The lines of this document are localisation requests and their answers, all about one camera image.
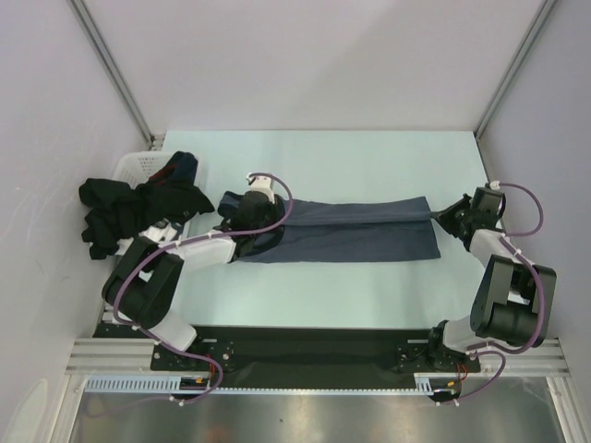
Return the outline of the blue printed tank top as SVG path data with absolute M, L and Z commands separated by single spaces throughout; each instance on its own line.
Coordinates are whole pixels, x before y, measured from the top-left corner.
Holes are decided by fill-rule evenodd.
M 253 263 L 382 263 L 433 260 L 440 250 L 424 197 L 329 204 L 295 199 L 275 230 L 235 239 L 235 259 Z

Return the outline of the black tank top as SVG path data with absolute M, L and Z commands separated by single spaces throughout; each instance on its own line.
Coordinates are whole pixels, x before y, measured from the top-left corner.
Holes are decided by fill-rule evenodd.
M 118 242 L 133 238 L 162 222 L 183 224 L 196 215 L 214 212 L 206 195 L 184 180 L 146 182 L 136 187 L 107 179 L 88 179 L 78 189 L 80 202 L 89 209 L 81 238 L 90 244 L 90 258 L 106 259 Z

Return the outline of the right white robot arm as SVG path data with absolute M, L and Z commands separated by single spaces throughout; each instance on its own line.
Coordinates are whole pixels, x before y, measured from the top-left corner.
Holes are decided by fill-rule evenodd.
M 520 354 L 546 339 L 557 274 L 525 256 L 499 226 L 507 198 L 500 182 L 465 195 L 435 220 L 484 268 L 470 314 L 443 320 L 429 333 L 426 359 L 448 371 L 488 348 Z

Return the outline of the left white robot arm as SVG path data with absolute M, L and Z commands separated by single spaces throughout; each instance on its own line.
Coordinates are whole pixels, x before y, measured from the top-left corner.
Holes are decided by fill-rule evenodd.
M 145 236 L 133 240 L 103 286 L 103 299 L 118 320 L 168 343 L 177 363 L 194 368 L 203 360 L 204 347 L 195 341 L 196 329 L 172 309 L 181 274 L 277 245 L 292 208 L 291 198 L 268 191 L 227 192 L 218 207 L 222 222 L 208 233 L 164 245 Z

